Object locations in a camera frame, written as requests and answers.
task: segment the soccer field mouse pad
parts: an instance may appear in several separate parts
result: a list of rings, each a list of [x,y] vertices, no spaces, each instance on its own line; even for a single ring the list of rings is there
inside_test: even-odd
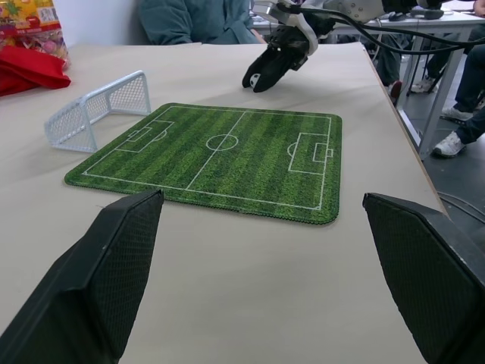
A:
[[[67,184],[327,224],[340,200],[342,119],[168,104],[69,172]]]

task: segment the floor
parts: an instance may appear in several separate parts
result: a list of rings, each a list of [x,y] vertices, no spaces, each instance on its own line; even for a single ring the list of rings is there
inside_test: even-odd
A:
[[[405,62],[406,60],[402,64],[403,73],[407,65]],[[463,56],[459,72],[455,76],[452,89],[449,91],[446,106],[454,105],[454,98],[462,78],[464,64],[465,56]],[[419,79],[421,79],[423,68],[424,62],[421,62],[417,74]],[[427,112],[431,109],[434,95],[410,95],[408,97],[405,110],[416,128],[421,130],[424,128],[425,120],[419,118],[418,115],[422,115],[425,111]],[[445,138],[455,128],[457,128],[455,124],[440,119],[438,130],[434,136],[436,143]],[[468,146],[457,158],[438,159],[428,157],[424,160],[424,166],[436,189],[440,193],[446,193],[455,197],[444,196],[445,199],[458,205],[459,208],[443,201],[455,224],[467,234],[473,234],[479,228],[483,228],[485,226],[485,189],[483,188],[483,182],[485,181],[485,136],[478,142]],[[460,208],[472,214],[475,218],[472,218]]]

